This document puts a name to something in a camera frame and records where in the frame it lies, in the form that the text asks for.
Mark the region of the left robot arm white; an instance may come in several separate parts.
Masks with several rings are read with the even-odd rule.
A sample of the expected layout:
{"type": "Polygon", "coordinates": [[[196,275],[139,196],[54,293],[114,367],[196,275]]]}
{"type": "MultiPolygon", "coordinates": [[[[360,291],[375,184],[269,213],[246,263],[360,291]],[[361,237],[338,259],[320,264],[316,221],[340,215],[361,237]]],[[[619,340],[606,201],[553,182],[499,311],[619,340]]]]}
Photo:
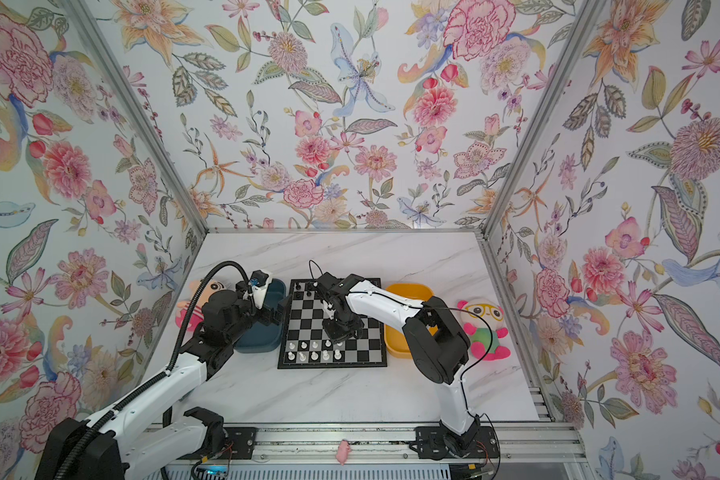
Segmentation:
{"type": "Polygon", "coordinates": [[[188,409],[156,431],[155,417],[202,385],[231,358],[239,339],[255,323],[279,324],[289,300],[268,298],[259,309],[232,291],[204,306],[205,320],[176,362],[85,420],[66,419],[50,433],[36,472],[39,479],[142,479],[187,455],[209,459],[234,441],[221,415],[188,409]]]}

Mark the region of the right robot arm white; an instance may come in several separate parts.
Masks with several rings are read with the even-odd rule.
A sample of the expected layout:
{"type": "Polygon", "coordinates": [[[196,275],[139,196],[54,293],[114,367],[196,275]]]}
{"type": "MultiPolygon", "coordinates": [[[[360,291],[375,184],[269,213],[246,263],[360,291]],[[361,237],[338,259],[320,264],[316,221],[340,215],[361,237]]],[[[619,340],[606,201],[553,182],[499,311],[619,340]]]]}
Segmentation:
{"type": "Polygon", "coordinates": [[[364,317],[404,335],[416,368],[435,385],[442,444],[452,454],[466,456],[480,429],[463,384],[470,340],[445,302],[436,296],[422,301],[393,294],[355,274],[340,279],[324,273],[314,287],[326,307],[323,330],[331,340],[357,338],[364,317]]]}

